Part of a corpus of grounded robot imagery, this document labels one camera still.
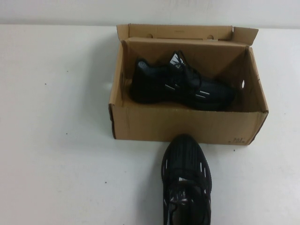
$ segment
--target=shoe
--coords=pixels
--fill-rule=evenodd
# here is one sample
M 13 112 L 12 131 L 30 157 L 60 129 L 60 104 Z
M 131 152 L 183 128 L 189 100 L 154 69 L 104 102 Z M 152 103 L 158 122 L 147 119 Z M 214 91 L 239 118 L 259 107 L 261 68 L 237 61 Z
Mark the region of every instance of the shoe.
M 170 143 L 161 177 L 164 225 L 210 225 L 210 168 L 191 136 L 179 135 Z
M 138 103 L 174 101 L 197 110 L 225 109 L 235 98 L 235 89 L 199 74 L 181 51 L 174 52 L 166 66 L 152 67 L 145 59 L 136 61 L 130 87 Z

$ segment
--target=cardboard box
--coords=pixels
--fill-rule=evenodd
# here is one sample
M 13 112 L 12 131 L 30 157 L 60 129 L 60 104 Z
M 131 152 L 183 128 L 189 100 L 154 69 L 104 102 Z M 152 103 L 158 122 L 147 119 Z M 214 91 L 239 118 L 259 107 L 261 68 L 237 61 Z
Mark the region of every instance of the cardboard box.
M 250 47 L 258 30 L 126 24 L 117 31 L 120 47 L 108 106 L 114 138 L 171 141 L 188 133 L 199 143 L 248 145 L 254 140 L 269 112 Z M 168 102 L 142 105 L 130 99 L 136 59 L 163 65 L 175 50 L 182 50 L 190 66 L 204 76 L 239 90 L 226 111 L 197 111 Z

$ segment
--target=box lid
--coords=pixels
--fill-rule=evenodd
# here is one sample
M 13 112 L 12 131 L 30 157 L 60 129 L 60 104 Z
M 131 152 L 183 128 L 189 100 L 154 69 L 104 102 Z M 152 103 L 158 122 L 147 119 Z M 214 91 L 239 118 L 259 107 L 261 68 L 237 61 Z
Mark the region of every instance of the box lid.
M 199 40 L 225 40 L 252 45 L 258 29 L 232 26 L 194 26 L 194 25 L 117 25 L 119 40 L 131 37 L 175 38 Z

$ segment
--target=white wall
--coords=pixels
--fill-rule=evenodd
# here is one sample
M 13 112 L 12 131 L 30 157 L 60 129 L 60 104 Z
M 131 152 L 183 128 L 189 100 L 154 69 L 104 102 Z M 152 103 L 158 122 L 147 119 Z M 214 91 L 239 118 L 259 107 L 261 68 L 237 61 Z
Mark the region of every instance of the white wall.
M 299 0 L 0 0 L 0 23 L 300 28 Z

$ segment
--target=box hole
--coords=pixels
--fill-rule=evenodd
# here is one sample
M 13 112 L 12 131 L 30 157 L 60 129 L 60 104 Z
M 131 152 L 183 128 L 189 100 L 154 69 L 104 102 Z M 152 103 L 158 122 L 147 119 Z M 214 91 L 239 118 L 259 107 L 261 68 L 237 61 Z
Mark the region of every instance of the box hole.
M 214 36 L 208 35 L 208 36 L 207 36 L 207 39 L 208 39 L 208 40 L 213 40 L 213 39 L 214 39 Z

